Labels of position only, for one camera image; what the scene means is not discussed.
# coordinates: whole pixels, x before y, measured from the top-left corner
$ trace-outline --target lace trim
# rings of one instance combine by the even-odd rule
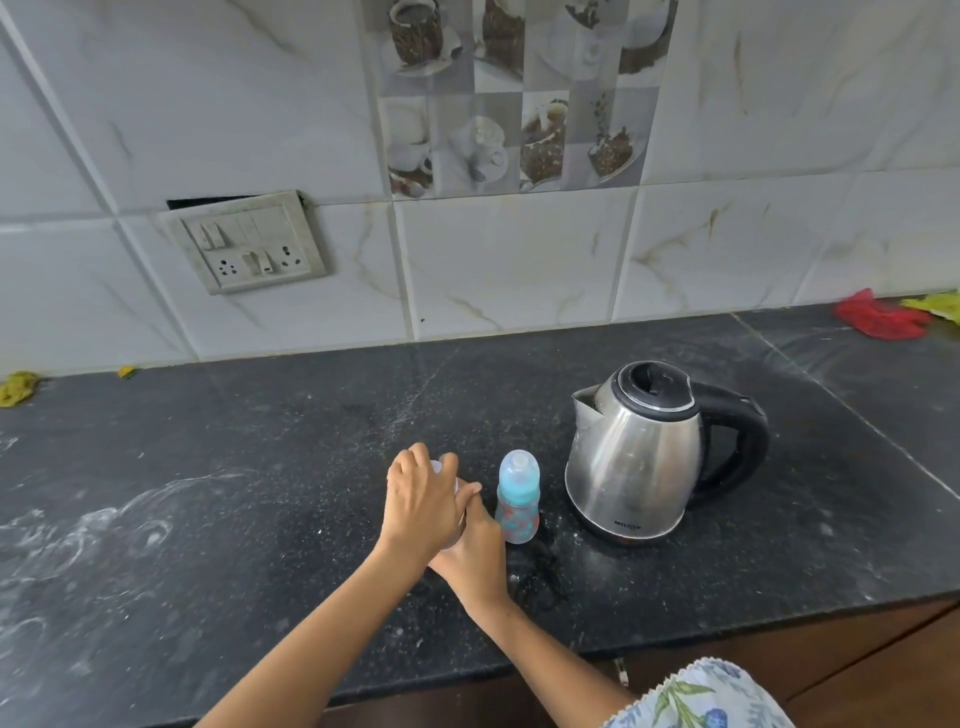
[[[723,665],[729,665],[730,667],[736,667],[737,670],[739,670],[740,672],[744,672],[744,670],[743,670],[742,667],[738,667],[738,666],[734,665],[733,663],[727,662],[726,660],[721,660],[721,659],[718,658],[718,657],[701,657],[701,658],[700,658],[699,660],[697,660],[696,662],[691,663],[690,665],[687,665],[686,667],[684,667],[683,669],[681,669],[681,670],[679,670],[679,671],[677,671],[677,672],[674,672],[672,675],[670,675],[668,678],[666,678],[663,682],[661,682],[661,683],[660,683],[659,685],[657,685],[655,688],[652,688],[651,690],[649,690],[649,691],[647,691],[646,693],[644,693],[641,698],[635,700],[635,701],[632,702],[630,705],[626,706],[626,707],[625,707],[623,710],[621,710],[619,713],[617,713],[617,714],[615,714],[615,715],[613,715],[613,716],[610,716],[610,717],[606,720],[606,722],[604,722],[604,723],[601,724],[600,728],[610,728],[610,726],[613,725],[613,724],[614,724],[616,721],[618,721],[620,718],[626,717],[626,716],[627,716],[627,713],[629,713],[629,712],[630,712],[631,710],[633,710],[633,709],[637,709],[637,710],[639,710],[639,711],[641,711],[641,712],[646,711],[646,712],[650,713],[650,716],[652,717],[654,711],[653,711],[653,709],[648,705],[648,703],[651,701],[651,699],[655,698],[656,696],[659,696],[659,695],[660,695],[660,692],[661,692],[667,685],[669,685],[670,683],[672,683],[674,680],[678,680],[678,679],[680,679],[681,677],[686,677],[690,672],[692,672],[692,671],[693,671],[694,669],[696,669],[697,667],[702,667],[702,666],[707,665],[707,664],[709,664],[709,663],[722,663]]]

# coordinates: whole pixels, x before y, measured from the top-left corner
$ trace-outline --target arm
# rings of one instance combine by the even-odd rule
[[[387,473],[383,528],[373,552],[198,728],[316,725],[334,688],[447,543],[478,489],[464,488],[454,498],[457,456],[447,454],[443,463],[434,473],[422,443],[396,457]]]
[[[620,685],[530,621],[507,595],[500,525],[479,497],[467,506],[467,530],[430,568],[442,576],[467,614],[503,650],[559,728],[599,728],[636,701]]]

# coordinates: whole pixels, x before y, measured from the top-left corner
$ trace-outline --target kettle base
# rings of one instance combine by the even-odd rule
[[[644,544],[653,544],[659,541],[660,539],[672,533],[673,530],[678,525],[680,525],[680,521],[683,519],[684,513],[685,513],[685,511],[683,511],[669,528],[661,531],[660,533],[654,534],[652,536],[624,536],[619,533],[613,533],[612,531],[608,531],[602,525],[599,525],[598,523],[594,523],[589,518],[587,518],[587,516],[584,515],[583,511],[581,511],[580,508],[577,507],[577,504],[573,500],[573,496],[570,495],[569,486],[566,485],[566,468],[564,468],[564,486],[566,488],[566,496],[570,501],[570,505],[573,506],[574,512],[580,518],[580,521],[583,522],[584,526],[587,527],[587,530],[596,536],[599,536],[608,541],[613,541],[614,543],[620,544],[621,546],[642,546]]]

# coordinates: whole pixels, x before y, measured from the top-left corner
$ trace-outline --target wall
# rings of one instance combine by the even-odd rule
[[[639,186],[392,201],[351,0],[0,1],[0,369],[960,282],[960,0],[680,0]],[[296,188],[333,275],[211,297],[166,200]]]

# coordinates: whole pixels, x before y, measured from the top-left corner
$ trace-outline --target kettle lid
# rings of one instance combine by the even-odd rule
[[[613,393],[629,409],[653,419],[692,409],[695,400],[686,372],[661,361],[635,361],[613,378]]]

